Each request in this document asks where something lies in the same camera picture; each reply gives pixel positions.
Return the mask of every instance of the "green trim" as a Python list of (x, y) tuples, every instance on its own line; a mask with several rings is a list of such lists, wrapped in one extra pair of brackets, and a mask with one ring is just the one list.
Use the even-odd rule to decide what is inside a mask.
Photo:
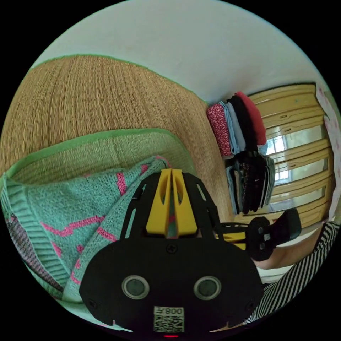
[(165, 77), (165, 76), (162, 76), (162, 75), (158, 74), (157, 72), (155, 72), (155, 71), (149, 69), (149, 68), (146, 67), (146, 66), (143, 66), (143, 65), (134, 63), (134, 62), (132, 62), (132, 61), (127, 61), (127, 60), (124, 60), (124, 59), (115, 58), (115, 57), (112, 57), (112, 56), (105, 56), (105, 55), (101, 55), (101, 54), (92, 54), (92, 53), (70, 54), (70, 55), (65, 55), (65, 56), (60, 56), (60, 57), (54, 57), (54, 58), (47, 59), (47, 60), (42, 61), (41, 63), (37, 64), (35, 67), (31, 67), (30, 70), (33, 70), (33, 69), (35, 69), (36, 67), (38, 67), (38, 66), (40, 66), (40, 65), (42, 65), (42, 64), (44, 64), (44, 63), (46, 63), (46, 62), (49, 62), (49, 61), (58, 60), (58, 59), (61, 59), (61, 58), (67, 58), (67, 57), (77, 57), (77, 56), (91, 56), (91, 57), (109, 58), (109, 59), (113, 59), (113, 60), (116, 60), (116, 61), (121, 61), (121, 62), (124, 62), (124, 63), (128, 63), (128, 64), (132, 64), (132, 65), (136, 65), (136, 66), (142, 67), (142, 68), (144, 68), (144, 69), (147, 69), (147, 70), (149, 70), (149, 71), (151, 71), (151, 72), (153, 72), (153, 73), (159, 75), (160, 77), (163, 77), (163, 78), (165, 78), (165, 79), (168, 79), (169, 81), (171, 81), (171, 82), (173, 82), (173, 83), (175, 83), (175, 84), (181, 86), (183, 89), (185, 89), (185, 90), (187, 90), (187, 91), (193, 93), (193, 94), (194, 94), (195, 96), (197, 96), (201, 101), (205, 102), (207, 105), (209, 104), (207, 101), (205, 101), (205, 100), (203, 100), (202, 98), (200, 98), (194, 91), (185, 88), (185, 87), (184, 87), (183, 85), (181, 85), (180, 83), (175, 82), (175, 81), (173, 81), (172, 79), (170, 79), (170, 78), (168, 78), (168, 77)]
[[(117, 130), (109, 130), (97, 132), (94, 134), (89, 134), (85, 136), (76, 137), (72, 140), (67, 140), (61, 143), (58, 143), (54, 146), (50, 146), (44, 149), (41, 149), (37, 152), (31, 153), (25, 158), (19, 160), (14, 165), (12, 165), (9, 170), (6, 172), (7, 177), (12, 178), (17, 172), (28, 166), (29, 164), (41, 160), (43, 158), (50, 157), (51, 155), (57, 154), (59, 152), (63, 152), (75, 147), (79, 147), (84, 144), (92, 143), (98, 140), (105, 140), (112, 137), (125, 136), (129, 132), (129, 135), (140, 135), (140, 134), (148, 134), (148, 133), (162, 133), (171, 136), (174, 140), (176, 140), (180, 145), (183, 145), (181, 140), (170, 131), (160, 128), (145, 128), (145, 129), (117, 129)], [(185, 152), (188, 154), (188, 157), (191, 159), (191, 156), (187, 149)], [(3, 176), (0, 178), (0, 190), (2, 190), (4, 185)]]

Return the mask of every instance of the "wardrobe door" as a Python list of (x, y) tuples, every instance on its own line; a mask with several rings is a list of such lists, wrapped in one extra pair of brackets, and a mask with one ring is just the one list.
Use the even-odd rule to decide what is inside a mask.
[(323, 219), (330, 205), (331, 193), (334, 189), (334, 177), (330, 176), (310, 186), (287, 193), (286, 197), (277, 197), (268, 206), (256, 213), (236, 216), (240, 223), (250, 223), (257, 216), (265, 216), (273, 221), (285, 210), (296, 207), (300, 215), (302, 227), (310, 226)]
[(250, 96), (266, 127), (267, 156), (275, 162), (275, 187), (268, 206), (240, 214), (235, 221), (249, 223), (265, 216), (273, 222), (293, 207), (303, 227), (325, 217), (334, 190), (334, 156), (315, 93), (315, 85), (301, 84)]

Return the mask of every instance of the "light blue folded shirt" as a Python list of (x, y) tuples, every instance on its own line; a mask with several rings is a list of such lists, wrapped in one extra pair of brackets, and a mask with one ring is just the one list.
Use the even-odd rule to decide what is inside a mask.
[(236, 137), (234, 135), (234, 126), (233, 126), (233, 123), (232, 123), (231, 116), (230, 116), (230, 113), (228, 111), (228, 108), (227, 108), (226, 104), (223, 101), (220, 101), (219, 104), (223, 106), (224, 111), (225, 111), (225, 119), (226, 119), (226, 123), (227, 123), (227, 126), (228, 126), (229, 137), (230, 137), (231, 152), (234, 155), (239, 154), (240, 148), (239, 148), (239, 145), (238, 145), (238, 143), (236, 141)]
[(243, 136), (242, 129), (239, 125), (238, 118), (236, 115), (236, 112), (234, 111), (233, 105), (231, 103), (226, 103), (225, 106), (228, 109), (228, 112), (230, 114), (232, 126), (233, 126), (233, 131), (234, 131), (234, 136), (236, 139), (236, 142), (239, 147), (239, 151), (243, 152), (246, 149), (246, 142)]
[(236, 216), (237, 215), (237, 207), (236, 207), (236, 202), (234, 201), (234, 185), (233, 185), (233, 180), (231, 178), (230, 170), (232, 169), (232, 166), (229, 166), (226, 168), (226, 176), (227, 176), (227, 183), (228, 183), (228, 191), (230, 193), (230, 198), (231, 198), (231, 204), (232, 204), (232, 211), (233, 214)]

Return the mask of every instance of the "folded clothes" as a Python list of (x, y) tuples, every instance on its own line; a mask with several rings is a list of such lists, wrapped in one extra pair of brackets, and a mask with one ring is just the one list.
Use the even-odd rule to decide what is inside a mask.
[(268, 205), (275, 184), (274, 161), (258, 152), (242, 152), (228, 163), (226, 175), (233, 213), (248, 214)]
[(245, 139), (244, 139), (242, 130), (241, 130), (239, 122), (238, 122), (236, 112), (234, 111), (233, 105), (231, 103), (229, 103), (229, 102), (226, 103), (226, 106), (227, 106), (228, 111), (230, 113), (233, 131), (234, 131), (234, 135), (236, 137), (236, 142), (238, 144), (239, 150), (241, 152), (243, 152), (246, 148), (246, 143), (245, 143)]
[(246, 144), (245, 150), (257, 151), (258, 148), (256, 133), (253, 128), (253, 123), (250, 114), (243, 100), (239, 96), (232, 96), (229, 102), (232, 104), (234, 111), (237, 115), (238, 123), (242, 130)]
[(217, 140), (221, 156), (232, 155), (224, 107), (221, 104), (214, 104), (207, 109), (206, 114)]
[(226, 168), (226, 176), (227, 176), (227, 182), (228, 182), (228, 190), (231, 198), (231, 204), (232, 204), (232, 211), (234, 215), (239, 214), (239, 207), (238, 207), (238, 200), (237, 200), (237, 184), (236, 180), (232, 178), (232, 173), (234, 177), (234, 170), (233, 167), (230, 166)]
[(228, 127), (228, 132), (229, 132), (229, 137), (230, 137), (230, 146), (231, 146), (231, 152), (232, 154), (236, 155), (240, 152), (239, 146), (236, 141), (236, 137), (234, 135), (234, 128), (233, 128), (233, 123), (231, 120), (230, 112), (228, 110), (228, 107), (223, 101), (220, 101), (219, 104), (224, 108), (224, 113), (225, 113), (225, 119)]
[(257, 145), (262, 146), (266, 144), (266, 130), (264, 127), (264, 123), (263, 123), (263, 119), (260, 114), (260, 111), (258, 110), (256, 105), (252, 102), (252, 100), (249, 97), (247, 97), (243, 92), (238, 91), (236, 95), (242, 99), (242, 101), (244, 102), (249, 112), (249, 115), (252, 120), (253, 128), (255, 130), (256, 137), (257, 137)]

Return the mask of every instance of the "striped sleeve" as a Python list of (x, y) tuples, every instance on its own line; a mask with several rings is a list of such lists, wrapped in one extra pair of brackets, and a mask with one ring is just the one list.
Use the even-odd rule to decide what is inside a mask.
[(246, 323), (254, 322), (284, 307), (304, 289), (326, 259), (339, 228), (333, 222), (323, 225), (313, 252), (296, 263), (278, 282), (264, 289), (262, 300)]

